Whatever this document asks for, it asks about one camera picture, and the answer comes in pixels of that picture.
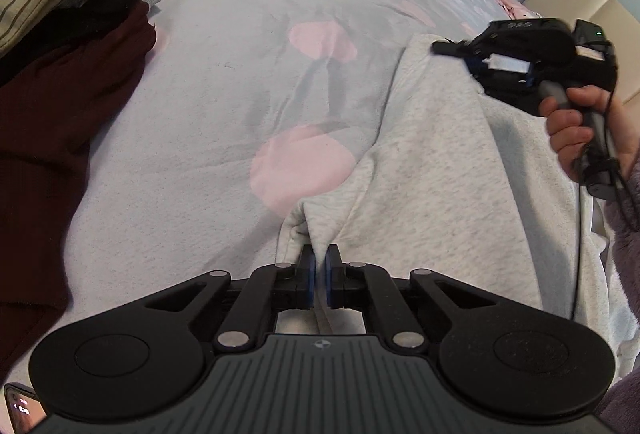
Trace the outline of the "person's right hand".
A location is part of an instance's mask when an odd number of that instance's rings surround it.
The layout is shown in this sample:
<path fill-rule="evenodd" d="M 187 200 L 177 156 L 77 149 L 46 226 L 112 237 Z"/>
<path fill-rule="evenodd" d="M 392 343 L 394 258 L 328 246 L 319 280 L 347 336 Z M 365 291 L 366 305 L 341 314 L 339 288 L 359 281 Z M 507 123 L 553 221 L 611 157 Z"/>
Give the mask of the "person's right hand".
<path fill-rule="evenodd" d="M 578 106 L 604 113 L 608 110 L 608 129 L 614 142 L 620 170 L 628 180 L 639 153 L 639 133 L 628 116 L 626 108 L 616 97 L 593 85 L 570 87 L 567 98 Z M 550 147 L 555 152 L 563 171 L 578 181 L 573 165 L 584 148 L 593 139 L 593 130 L 582 122 L 584 115 L 576 109 L 561 109 L 553 97 L 544 98 L 539 112 L 546 119 Z"/>

